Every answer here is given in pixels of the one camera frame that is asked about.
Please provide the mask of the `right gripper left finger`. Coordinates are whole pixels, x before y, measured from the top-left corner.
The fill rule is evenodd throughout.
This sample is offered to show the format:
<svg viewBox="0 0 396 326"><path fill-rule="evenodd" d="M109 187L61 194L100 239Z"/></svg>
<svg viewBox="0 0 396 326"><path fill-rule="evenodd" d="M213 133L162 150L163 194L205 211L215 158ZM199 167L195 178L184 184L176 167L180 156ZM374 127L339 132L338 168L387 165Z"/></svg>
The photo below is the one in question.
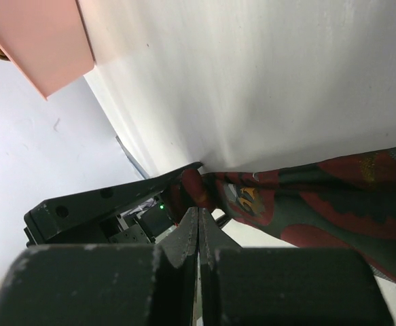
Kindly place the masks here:
<svg viewBox="0 0 396 326"><path fill-rule="evenodd" d="M158 244L39 245L11 265L0 325L191 325L198 209Z"/></svg>

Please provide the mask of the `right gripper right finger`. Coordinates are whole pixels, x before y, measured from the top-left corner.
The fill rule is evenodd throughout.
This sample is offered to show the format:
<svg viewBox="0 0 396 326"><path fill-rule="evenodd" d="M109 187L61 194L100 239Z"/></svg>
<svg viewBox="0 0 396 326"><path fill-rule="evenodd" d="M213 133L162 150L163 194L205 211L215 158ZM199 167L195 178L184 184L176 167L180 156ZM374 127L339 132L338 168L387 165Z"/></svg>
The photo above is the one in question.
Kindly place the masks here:
<svg viewBox="0 0 396 326"><path fill-rule="evenodd" d="M350 249L243 248L197 211L205 325L392 325L372 270Z"/></svg>

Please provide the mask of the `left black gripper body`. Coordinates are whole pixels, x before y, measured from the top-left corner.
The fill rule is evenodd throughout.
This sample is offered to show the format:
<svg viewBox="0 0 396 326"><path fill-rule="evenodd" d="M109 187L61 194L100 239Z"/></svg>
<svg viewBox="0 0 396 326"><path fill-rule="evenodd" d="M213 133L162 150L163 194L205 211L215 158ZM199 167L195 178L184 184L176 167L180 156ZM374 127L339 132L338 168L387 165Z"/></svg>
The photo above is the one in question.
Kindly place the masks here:
<svg viewBox="0 0 396 326"><path fill-rule="evenodd" d="M81 226L47 239L35 225L24 228L27 247L44 244L155 244L175 228L175 222L161 197L154 196L123 213Z"/></svg>

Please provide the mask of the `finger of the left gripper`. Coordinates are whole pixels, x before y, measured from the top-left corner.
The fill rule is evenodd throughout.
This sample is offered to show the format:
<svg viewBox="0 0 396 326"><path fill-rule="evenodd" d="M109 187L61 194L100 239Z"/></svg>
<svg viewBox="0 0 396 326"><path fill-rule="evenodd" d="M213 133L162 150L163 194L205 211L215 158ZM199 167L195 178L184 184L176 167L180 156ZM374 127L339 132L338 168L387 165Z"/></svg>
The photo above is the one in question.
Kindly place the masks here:
<svg viewBox="0 0 396 326"><path fill-rule="evenodd" d="M194 162L158 177L44 200L24 215L27 244L108 243L104 221L159 195L183 171L201 166Z"/></svg>

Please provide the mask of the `dark red patterned tie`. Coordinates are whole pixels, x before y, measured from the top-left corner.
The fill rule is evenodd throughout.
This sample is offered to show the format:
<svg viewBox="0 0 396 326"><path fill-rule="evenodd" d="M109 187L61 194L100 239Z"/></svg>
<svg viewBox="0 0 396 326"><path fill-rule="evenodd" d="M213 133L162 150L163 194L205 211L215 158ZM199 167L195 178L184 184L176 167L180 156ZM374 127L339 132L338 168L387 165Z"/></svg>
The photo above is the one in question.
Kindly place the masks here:
<svg viewBox="0 0 396 326"><path fill-rule="evenodd" d="M189 168L162 197L175 221L220 209L297 247L353 249L396 283L396 147L254 173Z"/></svg>

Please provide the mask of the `pink compartment organizer tray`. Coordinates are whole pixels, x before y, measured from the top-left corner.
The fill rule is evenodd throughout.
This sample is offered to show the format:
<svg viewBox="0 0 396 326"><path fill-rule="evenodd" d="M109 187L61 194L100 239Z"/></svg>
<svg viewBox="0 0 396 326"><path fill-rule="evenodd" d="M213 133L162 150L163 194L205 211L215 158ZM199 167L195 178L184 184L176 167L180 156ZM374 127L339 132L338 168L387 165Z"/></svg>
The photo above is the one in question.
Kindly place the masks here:
<svg viewBox="0 0 396 326"><path fill-rule="evenodd" d="M95 66L77 1L0 1L0 49L44 98Z"/></svg>

